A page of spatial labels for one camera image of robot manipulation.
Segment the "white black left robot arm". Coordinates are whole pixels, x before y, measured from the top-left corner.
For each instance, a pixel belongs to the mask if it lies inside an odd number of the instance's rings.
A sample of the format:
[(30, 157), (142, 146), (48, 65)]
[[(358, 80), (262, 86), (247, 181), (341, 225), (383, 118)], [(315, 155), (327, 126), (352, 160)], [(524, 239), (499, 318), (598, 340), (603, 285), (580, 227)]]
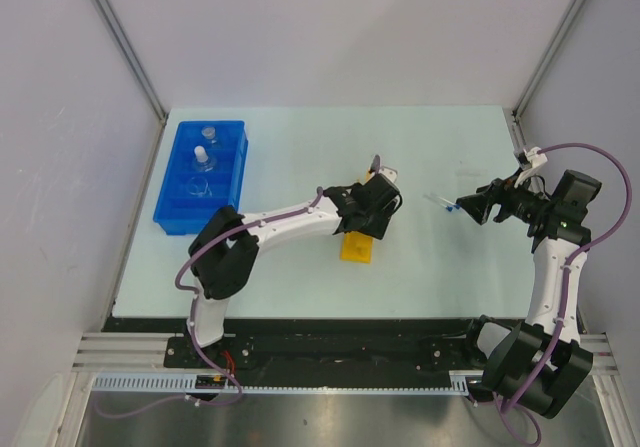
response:
[(220, 208), (190, 245), (189, 259), (175, 279), (178, 289), (193, 292), (187, 356), (202, 367), (219, 359), (229, 300), (246, 286), (257, 258), (268, 250), (351, 232), (381, 240), (403, 203), (397, 177), (383, 167), (363, 183), (318, 188), (311, 200), (272, 212)]

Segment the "small clear glass flask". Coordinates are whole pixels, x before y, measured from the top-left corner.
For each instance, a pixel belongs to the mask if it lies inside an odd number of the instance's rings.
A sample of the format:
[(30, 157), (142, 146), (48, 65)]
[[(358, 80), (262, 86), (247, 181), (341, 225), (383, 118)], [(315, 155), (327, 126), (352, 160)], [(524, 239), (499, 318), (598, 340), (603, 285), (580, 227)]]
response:
[(201, 135), (209, 145), (217, 146), (219, 144), (217, 131), (213, 125), (203, 127)]

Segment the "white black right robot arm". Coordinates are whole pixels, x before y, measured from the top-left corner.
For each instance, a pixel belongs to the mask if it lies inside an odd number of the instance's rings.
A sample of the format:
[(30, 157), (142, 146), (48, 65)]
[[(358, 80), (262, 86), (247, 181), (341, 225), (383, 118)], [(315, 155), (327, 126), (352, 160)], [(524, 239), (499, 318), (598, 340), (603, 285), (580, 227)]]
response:
[(550, 196), (530, 191), (516, 175), (494, 179), (457, 205), (478, 224), (511, 216), (528, 226), (534, 259), (534, 286), (526, 318), (514, 327), (480, 317), (461, 343), (463, 360), (483, 368), (482, 386), (548, 419), (565, 406), (593, 365), (580, 345), (577, 290), (591, 240), (582, 222), (600, 181), (574, 170), (564, 172)]

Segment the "yellow test tube rack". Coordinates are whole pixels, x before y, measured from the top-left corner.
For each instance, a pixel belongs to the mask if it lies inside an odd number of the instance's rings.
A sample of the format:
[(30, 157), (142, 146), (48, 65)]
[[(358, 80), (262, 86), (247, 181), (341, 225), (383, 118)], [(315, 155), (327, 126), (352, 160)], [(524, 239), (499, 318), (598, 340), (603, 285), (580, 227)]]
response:
[(345, 233), (341, 244), (340, 260), (370, 264), (373, 256), (374, 241), (373, 237), (360, 232)]

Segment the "clear glass beaker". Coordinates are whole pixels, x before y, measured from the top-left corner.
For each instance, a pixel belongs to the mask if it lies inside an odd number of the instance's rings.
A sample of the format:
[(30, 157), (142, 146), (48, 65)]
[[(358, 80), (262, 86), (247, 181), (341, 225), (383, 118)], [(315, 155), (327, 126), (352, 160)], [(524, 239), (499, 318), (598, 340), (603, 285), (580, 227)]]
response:
[(203, 176), (190, 178), (186, 183), (185, 190), (188, 194), (197, 198), (207, 198), (211, 196), (209, 182)]

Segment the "blue divided plastic bin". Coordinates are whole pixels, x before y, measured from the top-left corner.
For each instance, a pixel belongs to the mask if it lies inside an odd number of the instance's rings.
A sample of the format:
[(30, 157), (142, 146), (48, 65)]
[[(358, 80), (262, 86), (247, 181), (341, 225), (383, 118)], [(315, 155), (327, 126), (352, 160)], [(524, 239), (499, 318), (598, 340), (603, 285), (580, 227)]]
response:
[(220, 208), (237, 208), (247, 153), (242, 120), (180, 122), (153, 221), (168, 235), (192, 235)]

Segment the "glass flask with white stopper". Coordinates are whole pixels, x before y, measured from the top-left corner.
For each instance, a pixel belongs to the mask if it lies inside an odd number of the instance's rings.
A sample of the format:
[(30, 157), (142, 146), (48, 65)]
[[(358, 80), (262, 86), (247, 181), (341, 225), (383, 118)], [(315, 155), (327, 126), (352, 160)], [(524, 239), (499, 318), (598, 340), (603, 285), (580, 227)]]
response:
[(193, 149), (193, 170), (198, 172), (213, 171), (216, 167), (217, 160), (204, 146), (197, 145)]

